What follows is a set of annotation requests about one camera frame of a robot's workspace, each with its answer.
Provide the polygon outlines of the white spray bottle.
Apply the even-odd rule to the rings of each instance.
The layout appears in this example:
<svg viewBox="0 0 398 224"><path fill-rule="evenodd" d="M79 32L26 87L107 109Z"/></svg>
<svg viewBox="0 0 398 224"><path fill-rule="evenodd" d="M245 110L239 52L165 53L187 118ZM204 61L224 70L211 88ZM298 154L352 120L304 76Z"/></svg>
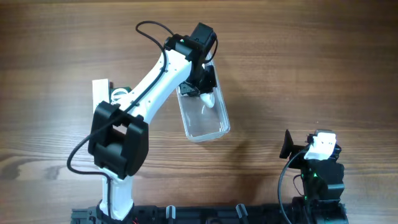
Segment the white spray bottle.
<svg viewBox="0 0 398 224"><path fill-rule="evenodd" d="M202 93L200 99L208 108L212 108L215 105L215 96L213 93Z"/></svg>

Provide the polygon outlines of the clear plastic container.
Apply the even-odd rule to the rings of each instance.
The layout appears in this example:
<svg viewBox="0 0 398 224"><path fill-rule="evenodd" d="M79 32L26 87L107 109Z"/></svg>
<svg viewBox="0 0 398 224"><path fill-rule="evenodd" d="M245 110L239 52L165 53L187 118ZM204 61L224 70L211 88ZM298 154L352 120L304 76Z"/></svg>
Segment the clear plastic container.
<svg viewBox="0 0 398 224"><path fill-rule="evenodd" d="M176 87L176 93L186 137L192 142L203 142L218 139L230 130L228 112L221 91L220 81L214 60L203 67L212 65L215 70L217 86L205 99L214 102L208 107L199 96L181 94L181 88Z"/></svg>

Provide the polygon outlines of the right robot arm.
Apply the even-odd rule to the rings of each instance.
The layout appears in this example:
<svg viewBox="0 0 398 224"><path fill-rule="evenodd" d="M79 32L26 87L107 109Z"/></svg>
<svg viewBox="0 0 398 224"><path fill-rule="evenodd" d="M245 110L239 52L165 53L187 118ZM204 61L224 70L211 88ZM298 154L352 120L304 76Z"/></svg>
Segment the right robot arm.
<svg viewBox="0 0 398 224"><path fill-rule="evenodd" d="M317 129L307 136L307 144L294 144L286 130L280 158L287 159L277 187L283 223L348 223L345 206L340 202L345 189L345 167L337 162L341 147L336 134ZM282 203L282 181L288 168L300 170L303 194L288 206Z"/></svg>

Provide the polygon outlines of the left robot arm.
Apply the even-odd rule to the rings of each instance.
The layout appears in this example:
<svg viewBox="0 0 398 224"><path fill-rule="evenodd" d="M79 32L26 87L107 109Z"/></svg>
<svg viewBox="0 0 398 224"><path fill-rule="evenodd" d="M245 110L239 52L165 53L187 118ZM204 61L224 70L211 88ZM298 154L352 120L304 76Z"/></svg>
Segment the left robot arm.
<svg viewBox="0 0 398 224"><path fill-rule="evenodd" d="M209 108L215 105L215 69L207 57L218 47L213 28L198 23L191 35L172 34L159 47L159 64L138 86L115 103L102 101L94 111L88 153L105 178L97 206L97 217L104 223L132 219L131 179L149 151L149 124L171 92L179 88Z"/></svg>

